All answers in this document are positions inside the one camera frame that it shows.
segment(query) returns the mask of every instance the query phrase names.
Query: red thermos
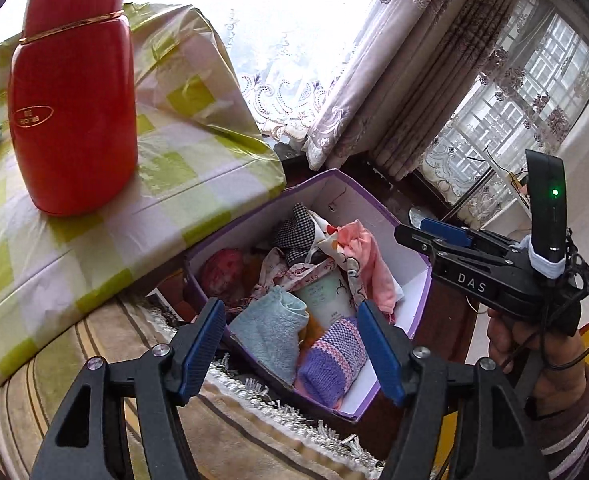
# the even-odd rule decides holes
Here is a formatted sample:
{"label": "red thermos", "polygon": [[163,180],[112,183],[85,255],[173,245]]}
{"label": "red thermos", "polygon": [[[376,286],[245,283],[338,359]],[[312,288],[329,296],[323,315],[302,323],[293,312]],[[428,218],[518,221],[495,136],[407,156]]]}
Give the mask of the red thermos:
{"label": "red thermos", "polygon": [[28,0],[8,119],[34,204],[92,211],[137,163],[134,69],[123,0]]}

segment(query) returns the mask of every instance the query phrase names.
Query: blue rubber pad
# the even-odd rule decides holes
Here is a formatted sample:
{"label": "blue rubber pad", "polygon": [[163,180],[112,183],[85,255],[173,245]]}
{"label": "blue rubber pad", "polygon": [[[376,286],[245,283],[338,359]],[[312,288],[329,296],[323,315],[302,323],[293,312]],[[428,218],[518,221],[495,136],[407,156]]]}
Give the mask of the blue rubber pad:
{"label": "blue rubber pad", "polygon": [[472,245],[472,240],[468,238],[467,232],[463,229],[459,229],[458,227],[431,218],[423,219],[421,222],[421,231],[430,233],[431,235],[445,240],[449,244],[459,247],[470,247]]}
{"label": "blue rubber pad", "polygon": [[405,399],[405,390],[401,384],[401,363],[365,302],[359,306],[357,320],[361,339],[379,378],[383,394],[400,406]]}
{"label": "blue rubber pad", "polygon": [[183,402],[188,402],[190,397],[194,397],[199,393],[206,378],[208,367],[223,336],[224,329],[225,305],[223,301],[217,301],[216,305],[208,313],[208,317],[201,330],[199,330],[190,352],[183,361],[182,381],[178,391],[178,396]]}

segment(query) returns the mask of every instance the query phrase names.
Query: purple knitted sock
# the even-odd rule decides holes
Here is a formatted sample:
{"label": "purple knitted sock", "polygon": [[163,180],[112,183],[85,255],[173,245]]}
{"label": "purple knitted sock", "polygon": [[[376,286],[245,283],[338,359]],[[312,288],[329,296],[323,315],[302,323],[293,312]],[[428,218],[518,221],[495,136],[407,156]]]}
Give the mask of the purple knitted sock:
{"label": "purple knitted sock", "polygon": [[297,378],[310,397],[334,408],[352,386],[366,359],[356,317],[339,319],[309,350]]}

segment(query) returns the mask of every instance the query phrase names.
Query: dark wooden floor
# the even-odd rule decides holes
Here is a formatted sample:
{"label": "dark wooden floor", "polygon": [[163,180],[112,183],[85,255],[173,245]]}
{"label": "dark wooden floor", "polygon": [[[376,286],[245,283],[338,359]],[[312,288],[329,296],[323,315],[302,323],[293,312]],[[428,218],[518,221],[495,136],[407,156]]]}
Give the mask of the dark wooden floor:
{"label": "dark wooden floor", "polygon": [[[288,186],[299,184],[315,174],[304,160],[284,164],[284,169]],[[407,215],[413,205],[434,210],[434,197],[417,189],[411,180],[391,187],[364,158],[352,158],[341,170],[372,193],[401,222],[408,222]],[[447,360],[464,362],[476,316],[464,294],[433,281],[414,343],[427,346]],[[336,419],[328,423],[343,437],[357,434],[364,449],[376,458],[385,459],[399,432],[402,416],[403,410],[379,393],[359,423]]]}

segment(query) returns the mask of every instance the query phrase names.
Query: checkered tablecloth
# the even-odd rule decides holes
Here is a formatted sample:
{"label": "checkered tablecloth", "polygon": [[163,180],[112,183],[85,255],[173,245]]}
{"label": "checkered tablecloth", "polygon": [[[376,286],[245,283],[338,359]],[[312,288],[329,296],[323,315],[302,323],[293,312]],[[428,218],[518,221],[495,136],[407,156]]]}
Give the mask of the checkered tablecloth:
{"label": "checkered tablecloth", "polygon": [[201,13],[124,9],[134,43],[138,174],[82,217],[48,217],[30,200],[6,108],[18,36],[0,44],[0,384],[133,280],[285,185],[225,47]]}

